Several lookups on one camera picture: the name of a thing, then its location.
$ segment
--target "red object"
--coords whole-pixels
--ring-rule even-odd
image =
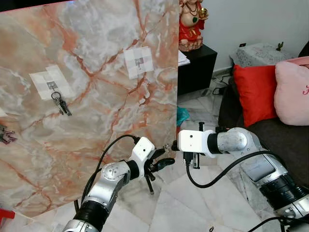
[[[201,3],[197,2],[197,7],[199,9],[202,8]],[[182,24],[181,20],[179,19],[179,41],[180,40],[188,40],[188,41],[196,41],[197,37],[201,35],[200,29],[204,29],[204,20],[198,20],[197,24],[193,27],[186,27]]]
[[[0,209],[0,224],[3,218],[11,218],[15,217],[15,213],[13,211],[8,211],[5,209]]]
[[[274,65],[246,68],[235,65],[234,80],[239,92],[245,127],[277,117],[274,107],[277,86]]]

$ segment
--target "paper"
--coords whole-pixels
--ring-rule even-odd
[[[49,66],[46,70],[29,74],[42,100],[50,100],[54,91],[66,98],[74,97],[74,92],[57,65]]]
[[[1,108],[0,108],[0,117],[7,117],[7,114]]]
[[[151,50],[149,47],[140,47],[124,51],[126,68],[129,79],[134,79],[139,74],[154,70]]]
[[[190,64],[190,60],[178,50],[178,66]]]

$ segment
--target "blue plastic bag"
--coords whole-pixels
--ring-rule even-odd
[[[185,108],[180,108],[177,106],[177,127],[179,127],[183,121],[189,118],[189,112]]]

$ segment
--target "red cushion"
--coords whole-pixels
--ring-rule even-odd
[[[235,65],[234,79],[243,109],[245,127],[263,119],[277,117],[274,107],[275,66],[242,68]]]

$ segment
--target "key ring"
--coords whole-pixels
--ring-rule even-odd
[[[61,99],[61,94],[59,92],[53,92],[51,97],[53,100]]]

